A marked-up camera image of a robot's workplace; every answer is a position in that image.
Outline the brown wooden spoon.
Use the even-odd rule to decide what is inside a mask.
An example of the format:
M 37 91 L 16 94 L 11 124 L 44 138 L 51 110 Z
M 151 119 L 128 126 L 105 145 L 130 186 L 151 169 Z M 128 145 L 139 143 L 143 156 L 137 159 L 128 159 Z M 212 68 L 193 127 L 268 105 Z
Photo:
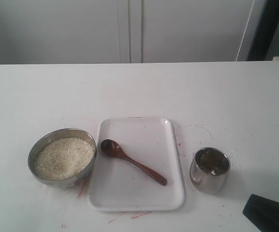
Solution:
M 154 171 L 153 169 L 130 158 L 123 151 L 121 146 L 114 140 L 110 140 L 110 139 L 103 140 L 101 142 L 101 151 L 107 156 L 126 160 L 126 161 L 134 164 L 139 169 L 141 169 L 144 173 L 146 173 L 148 176 L 150 176 L 152 179 L 154 179 L 156 182 L 158 182 L 160 185 L 162 185 L 162 186 L 167 185 L 167 179 L 165 177 L 163 177 L 162 175 L 160 175 L 158 172 Z

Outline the steel bowl of rice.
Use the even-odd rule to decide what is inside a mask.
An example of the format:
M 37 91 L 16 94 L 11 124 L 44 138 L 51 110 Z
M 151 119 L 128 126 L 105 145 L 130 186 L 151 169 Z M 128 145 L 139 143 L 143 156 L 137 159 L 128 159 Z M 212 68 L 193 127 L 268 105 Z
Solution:
M 91 173 L 96 154 L 95 140 L 88 132 L 65 128 L 45 135 L 32 147 L 28 167 L 39 182 L 68 188 Z

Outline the small steel cup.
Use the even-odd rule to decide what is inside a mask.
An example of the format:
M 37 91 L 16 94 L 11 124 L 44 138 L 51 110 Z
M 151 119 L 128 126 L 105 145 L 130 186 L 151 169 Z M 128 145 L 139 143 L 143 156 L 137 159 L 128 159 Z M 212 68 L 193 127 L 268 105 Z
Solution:
M 225 185 L 231 163 L 228 156 L 213 147 L 203 147 L 194 153 L 190 179 L 194 187 L 205 194 L 216 194 Z

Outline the white rectangular tray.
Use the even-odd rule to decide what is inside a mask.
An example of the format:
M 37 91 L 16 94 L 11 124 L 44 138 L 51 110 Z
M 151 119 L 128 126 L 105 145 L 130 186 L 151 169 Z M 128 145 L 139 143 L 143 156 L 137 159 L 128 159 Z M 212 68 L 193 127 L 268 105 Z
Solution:
M 166 211 L 185 199 L 174 127 L 163 117 L 104 120 L 97 142 L 111 139 L 132 159 L 155 170 L 166 180 L 162 186 L 129 161 L 97 156 L 88 188 L 89 205 L 102 212 Z

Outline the white cabinet doors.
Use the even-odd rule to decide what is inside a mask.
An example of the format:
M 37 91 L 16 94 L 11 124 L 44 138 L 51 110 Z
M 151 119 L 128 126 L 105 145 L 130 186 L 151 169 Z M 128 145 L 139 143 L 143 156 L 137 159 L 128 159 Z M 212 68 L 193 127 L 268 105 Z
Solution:
M 242 59 L 253 0 L 0 0 L 0 64 Z

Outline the dark vertical post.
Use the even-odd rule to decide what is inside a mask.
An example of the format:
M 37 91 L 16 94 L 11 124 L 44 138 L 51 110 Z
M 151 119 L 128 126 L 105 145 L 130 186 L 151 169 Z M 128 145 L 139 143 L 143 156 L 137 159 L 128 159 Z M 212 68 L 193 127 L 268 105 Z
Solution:
M 265 60 L 278 24 L 279 0 L 266 0 L 247 55 L 247 61 Z

